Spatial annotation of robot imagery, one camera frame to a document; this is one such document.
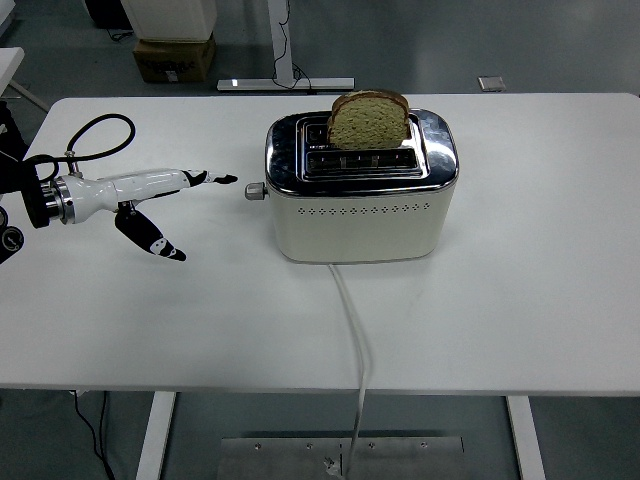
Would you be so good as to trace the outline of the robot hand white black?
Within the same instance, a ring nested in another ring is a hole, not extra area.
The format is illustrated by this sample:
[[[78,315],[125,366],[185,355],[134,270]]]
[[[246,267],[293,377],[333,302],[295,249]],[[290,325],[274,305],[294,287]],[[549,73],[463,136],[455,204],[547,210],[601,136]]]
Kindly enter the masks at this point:
[[[140,249],[155,256],[184,261],[186,254],[136,206],[201,184],[226,185],[236,181],[237,177],[231,174],[179,169],[145,170],[98,180],[63,176],[57,181],[62,197],[61,221],[78,224],[99,211],[110,211],[115,214],[116,229]]]

